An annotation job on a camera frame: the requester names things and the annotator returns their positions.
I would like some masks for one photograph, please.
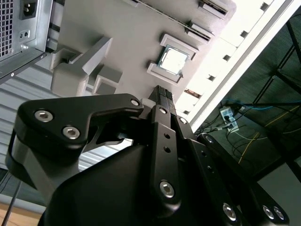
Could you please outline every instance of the screw hole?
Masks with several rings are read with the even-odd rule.
[[[207,166],[207,169],[209,170],[209,172],[214,173],[214,170],[211,166]]]
[[[164,147],[163,149],[164,149],[164,151],[166,151],[167,153],[171,153],[171,150],[170,150],[168,147]]]
[[[165,133],[164,136],[165,136],[167,139],[170,139],[170,136],[169,136],[167,133]]]

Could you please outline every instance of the cable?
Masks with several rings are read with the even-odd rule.
[[[211,122],[205,122],[205,123],[207,123],[208,126],[211,127],[211,125],[212,125],[213,123],[215,123],[215,121],[218,119],[219,116],[220,116],[220,112],[218,112],[218,115],[217,115]],[[200,126],[194,134],[195,134],[195,135],[199,135],[199,134],[201,134],[201,133],[202,133],[202,126]]]
[[[299,131],[299,130],[301,130],[301,128],[298,128],[298,129],[295,129],[295,130],[289,131],[289,132],[284,132],[284,133],[282,133],[282,134],[290,134],[290,133],[297,132],[297,131]],[[245,137],[245,136],[243,136],[243,135],[241,135],[241,134],[239,134],[239,133],[237,133],[237,132],[234,132],[234,133],[237,134],[237,135],[239,135],[239,136],[242,137],[243,139],[246,139],[246,140],[252,140],[252,139],[247,138],[247,137]],[[267,138],[268,138],[268,137],[262,137],[262,138],[258,138],[258,139],[256,139],[256,140],[264,140],[264,139],[267,139]]]
[[[277,106],[268,106],[268,107],[251,107],[251,106],[247,106],[241,102],[238,102],[236,100],[231,100],[231,99],[223,99],[224,101],[231,101],[231,102],[234,102],[234,103],[237,103],[239,105],[242,105],[242,106],[245,106],[245,107],[248,107],[248,108],[251,108],[251,109],[254,109],[254,110],[268,110],[268,109],[271,109],[273,107],[277,107]],[[288,102],[287,104],[289,103],[299,103],[301,102],[301,100],[297,100],[297,101],[292,101],[292,102]]]
[[[248,109],[248,110],[246,110],[246,112],[245,113],[243,113],[241,116],[239,116],[237,119],[235,119],[234,121],[232,121],[232,122],[235,122],[235,121],[237,121],[238,119],[240,119],[241,117],[243,117],[245,114],[247,114],[247,112],[248,111],[250,111],[251,109]]]
[[[235,152],[235,150],[237,150],[236,149],[236,147],[230,142],[230,140],[229,140],[229,135],[230,135],[230,133],[232,132],[232,130],[234,129],[235,127],[233,127],[232,129],[230,129],[230,131],[228,132],[228,133],[226,133],[226,139],[227,139],[227,141],[229,142],[229,144],[234,148],[234,152]]]
[[[247,137],[244,137],[243,135],[237,133],[237,132],[234,132],[235,134],[239,135],[240,137],[242,137],[243,139],[246,139],[246,140],[252,140],[250,138],[247,138]],[[256,140],[264,140],[264,139],[267,139],[268,137],[262,137],[262,138],[258,138]]]
[[[231,124],[229,123],[229,124],[227,124],[227,125],[225,125],[225,126],[211,127],[210,129],[217,129],[217,130],[219,130],[219,129],[224,129],[224,128],[228,127],[229,125],[231,125]]]
[[[246,106],[246,105],[244,105],[244,104],[242,104],[242,103],[240,103],[240,102],[238,102],[238,101],[236,101],[236,100],[231,100],[231,99],[223,99],[223,100],[224,100],[224,101],[231,101],[231,102],[237,103],[237,104],[239,104],[239,105],[242,105],[242,106],[245,106],[245,107],[254,109],[254,110],[268,110],[268,109],[273,108],[273,106],[263,107],[263,108],[261,108],[261,107],[251,107],[251,106]]]
[[[294,107],[294,108],[292,108],[291,110],[289,110],[289,112],[290,111],[293,111],[293,110],[295,110],[295,109],[297,109],[299,106],[296,106],[296,107]],[[274,123],[274,122],[276,122],[277,120],[279,120],[279,119],[281,119],[281,118],[283,118],[284,116],[286,116],[289,112],[286,112],[286,113],[284,113],[284,114],[282,114],[282,115],[280,115],[278,118],[276,118],[276,119],[274,119],[273,121],[271,121],[271,122],[269,122],[268,124],[266,124],[264,127],[267,127],[267,126],[269,126],[270,124],[272,124],[272,123]],[[260,133],[256,133],[256,135],[253,137],[253,139],[249,142],[249,144],[247,145],[247,147],[245,148],[245,150],[244,150],[244,152],[243,152],[243,154],[242,154],[242,156],[240,157],[240,160],[239,160],[239,162],[238,163],[240,163],[241,162],[241,160],[243,159],[243,157],[244,157],[244,155],[245,155],[245,153],[247,152],[247,150],[248,150],[248,147],[251,145],[251,143],[255,140],[255,138],[257,137],[257,135],[259,135]]]
[[[297,113],[297,112],[299,111],[300,108],[301,108],[301,106],[299,106],[299,107],[295,110],[295,113]],[[296,119],[298,119],[298,118],[295,118],[295,119],[294,119],[294,115],[291,115],[291,118],[288,120],[286,126],[283,128],[282,133],[284,133],[284,132],[286,131],[286,128],[289,127],[289,125],[290,125],[294,120],[296,120]]]
[[[300,115],[298,115],[298,114],[296,114],[296,113],[294,113],[294,112],[291,112],[291,110],[287,110],[287,109],[282,108],[282,107],[279,107],[279,106],[275,106],[275,107],[276,107],[276,108],[279,108],[279,109],[281,109],[281,110],[284,110],[284,111],[286,111],[286,112],[288,112],[288,113],[291,113],[291,114],[297,116],[298,118],[301,118]]]
[[[293,130],[293,131],[285,132],[285,133],[283,133],[283,134],[294,133],[294,132],[297,132],[297,131],[299,131],[299,130],[301,130],[301,128],[299,128],[299,129],[295,129],[295,130]]]
[[[256,133],[255,136],[253,137],[253,139],[248,143],[248,145],[246,146],[246,148],[245,148],[243,154],[241,155],[241,157],[240,157],[240,159],[239,159],[239,161],[238,161],[239,164],[240,164],[240,162],[242,161],[242,159],[243,159],[245,153],[247,152],[248,147],[251,145],[251,143],[252,143],[253,141],[256,140],[257,135],[260,136],[260,133]]]
[[[4,188],[6,187],[6,185],[8,184],[8,181],[10,180],[10,178],[12,177],[13,175],[10,175],[10,177],[8,178],[7,182],[5,183],[4,187],[2,188],[0,194],[3,192]]]
[[[254,166],[254,164],[253,164],[250,160],[248,160],[248,159],[243,159],[243,161],[245,161],[245,162],[247,162],[247,163],[250,164],[250,166],[252,167],[252,173],[251,173],[251,174],[254,174],[254,172],[255,172],[255,166]]]
[[[287,114],[289,114],[289,112],[297,109],[299,106],[294,107],[293,109],[289,110],[288,112],[284,113],[283,115],[280,115],[278,118],[274,119],[273,121],[271,121],[270,123],[268,123],[267,125],[265,125],[264,127],[267,127],[268,125],[272,124],[273,122],[281,119],[282,117],[286,116]]]

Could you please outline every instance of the gray plastic part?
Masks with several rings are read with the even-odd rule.
[[[113,82],[119,83],[120,78],[122,76],[122,72],[116,71],[115,69],[104,65],[98,75],[107,78]]]
[[[116,88],[106,83],[101,83],[95,94],[110,95],[115,93]]]
[[[89,75],[108,54],[111,42],[112,39],[102,37],[73,64],[59,64],[54,69],[51,91],[62,97],[82,96],[86,90]]]

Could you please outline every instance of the black metal bracket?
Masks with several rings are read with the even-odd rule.
[[[258,183],[241,170],[239,164],[211,135],[200,134],[198,141],[210,150],[224,183],[228,185],[230,192],[237,194],[241,211],[251,225],[289,225],[286,213],[282,215],[283,219],[278,215],[278,210],[281,213],[284,210]]]
[[[170,113],[155,105],[151,111],[153,124],[150,188],[157,201],[157,216],[168,217],[181,204],[178,155],[175,131],[170,129]]]
[[[248,226],[248,221],[285,225],[289,220],[251,180],[234,184],[247,193],[237,203],[227,186],[231,180],[214,158],[216,141],[206,135],[209,143],[198,142],[185,119],[162,105],[147,113],[132,95],[30,101],[19,108],[14,132],[8,168],[46,199],[41,226]],[[133,139],[133,145],[79,172],[80,153],[124,138]],[[240,175],[232,170],[242,169],[228,167],[229,175]],[[281,224],[266,219],[263,203],[283,213]]]
[[[189,163],[195,164],[198,169],[213,210],[219,218],[219,225],[249,225],[232,202],[210,151],[204,144],[196,141],[196,136],[185,119],[175,116],[173,120],[179,136],[179,146],[186,149],[185,155]]]

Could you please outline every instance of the white panel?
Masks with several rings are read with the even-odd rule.
[[[7,152],[8,152],[8,145],[0,143],[0,155],[1,154],[6,155]]]
[[[9,145],[10,134],[0,132],[0,143],[4,145]]]
[[[48,74],[38,72],[37,70],[32,68],[28,68],[21,74],[18,74],[17,77],[50,90],[52,77]]]
[[[0,105],[7,106],[12,109],[17,109],[25,100],[8,95],[0,89]]]
[[[5,121],[0,120],[0,129],[1,131],[5,132],[5,133],[11,133],[13,131],[13,123],[8,123]]]
[[[29,100],[41,99],[41,97],[36,96],[33,93],[22,90],[21,89],[22,87],[18,87],[18,85],[17,85],[18,83],[20,83],[20,82],[11,79],[11,80],[7,81],[7,83],[2,84],[1,88],[4,90],[7,90],[9,92],[15,93],[15,94],[22,96]]]
[[[15,111],[11,111],[11,110],[8,110],[2,106],[0,106],[0,117],[6,121],[9,121],[9,122],[12,122],[14,123],[15,122],[15,119],[16,119],[16,110]]]

